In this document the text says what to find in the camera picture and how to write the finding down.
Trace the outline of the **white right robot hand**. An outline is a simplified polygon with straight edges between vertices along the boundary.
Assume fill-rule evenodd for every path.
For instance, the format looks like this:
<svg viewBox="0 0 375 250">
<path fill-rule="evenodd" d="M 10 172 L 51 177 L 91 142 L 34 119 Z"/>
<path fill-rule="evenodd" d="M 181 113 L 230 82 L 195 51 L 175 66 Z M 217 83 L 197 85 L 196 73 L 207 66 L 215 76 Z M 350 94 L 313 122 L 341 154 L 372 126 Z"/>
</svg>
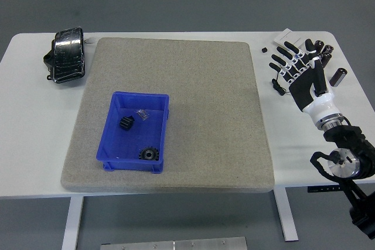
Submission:
<svg viewBox="0 0 375 250">
<path fill-rule="evenodd" d="M 344 116 L 334 103 L 335 95 L 327 85 L 321 58 L 312 43 L 306 39 L 305 50 L 285 41 L 278 46 L 269 66 L 288 83 L 288 91 L 296 106 L 310 116 L 322 130 L 330 122 L 342 123 Z"/>
</svg>

